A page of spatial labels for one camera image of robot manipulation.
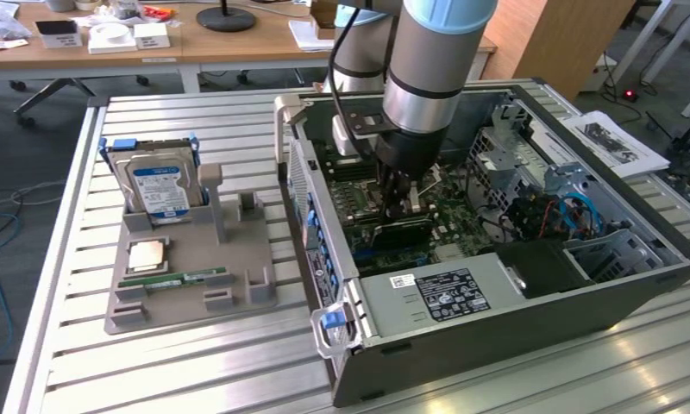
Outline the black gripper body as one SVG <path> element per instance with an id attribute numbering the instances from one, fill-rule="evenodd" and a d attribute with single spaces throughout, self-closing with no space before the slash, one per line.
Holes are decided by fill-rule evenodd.
<path id="1" fill-rule="evenodd" d="M 425 135 L 389 131 L 378 136 L 376 156 L 397 173 L 422 177 L 437 159 L 441 146 L 441 131 Z"/>

